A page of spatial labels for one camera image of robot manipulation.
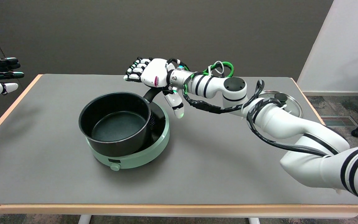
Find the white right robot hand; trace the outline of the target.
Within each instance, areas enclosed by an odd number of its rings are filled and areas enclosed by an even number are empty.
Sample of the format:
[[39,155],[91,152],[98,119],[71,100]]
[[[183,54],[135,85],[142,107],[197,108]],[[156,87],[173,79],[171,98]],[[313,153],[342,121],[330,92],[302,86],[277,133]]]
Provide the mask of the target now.
[[182,98],[178,94],[178,88],[170,85],[170,75],[176,67],[188,70],[187,65],[179,59],[171,58],[168,60],[160,58],[141,58],[138,57],[128,68],[124,75],[124,80],[128,82],[141,82],[148,87],[161,88],[168,105],[173,109],[174,115],[180,119],[184,115],[184,105]]

